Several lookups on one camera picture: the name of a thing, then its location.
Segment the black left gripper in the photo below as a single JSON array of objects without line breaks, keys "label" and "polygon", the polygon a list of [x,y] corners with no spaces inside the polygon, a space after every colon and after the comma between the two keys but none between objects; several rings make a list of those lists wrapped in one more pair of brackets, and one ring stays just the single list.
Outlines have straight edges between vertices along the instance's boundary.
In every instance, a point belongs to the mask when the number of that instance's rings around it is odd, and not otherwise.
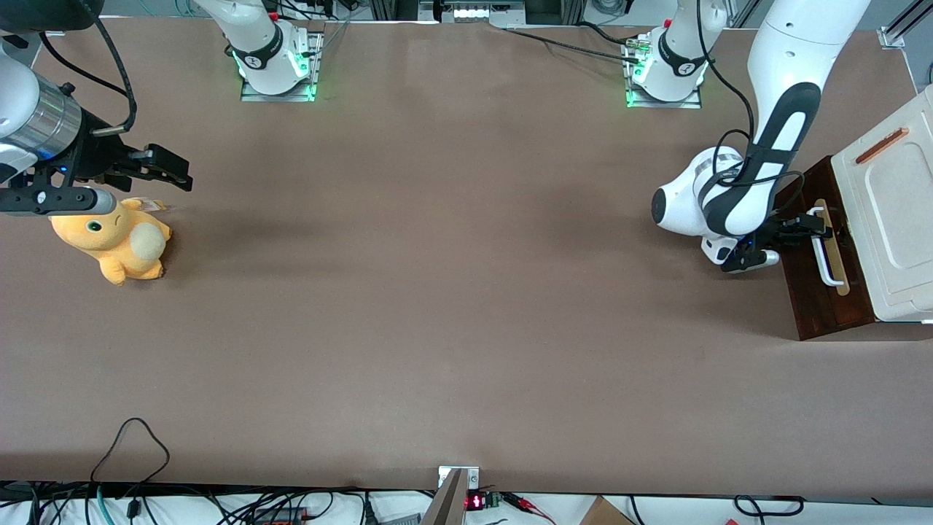
[{"label": "black left gripper", "polygon": [[833,239],[835,230],[827,227],[821,212],[822,209],[810,209],[797,214],[796,219],[767,219],[759,229],[744,237],[743,247],[751,252],[766,249],[779,252],[783,246],[802,246],[814,238]]}]

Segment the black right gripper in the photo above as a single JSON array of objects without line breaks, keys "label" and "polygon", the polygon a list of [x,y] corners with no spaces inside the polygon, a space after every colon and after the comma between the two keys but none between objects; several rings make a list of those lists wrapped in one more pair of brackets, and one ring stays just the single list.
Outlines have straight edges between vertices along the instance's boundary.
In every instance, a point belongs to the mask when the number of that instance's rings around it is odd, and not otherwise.
[{"label": "black right gripper", "polygon": [[29,182],[56,188],[95,182],[129,193],[134,182],[161,182],[183,192],[192,190],[188,160],[160,145],[137,150],[117,134],[97,137],[93,131],[106,123],[89,111],[81,111],[79,133],[72,145],[50,160],[40,160],[29,172]]}]

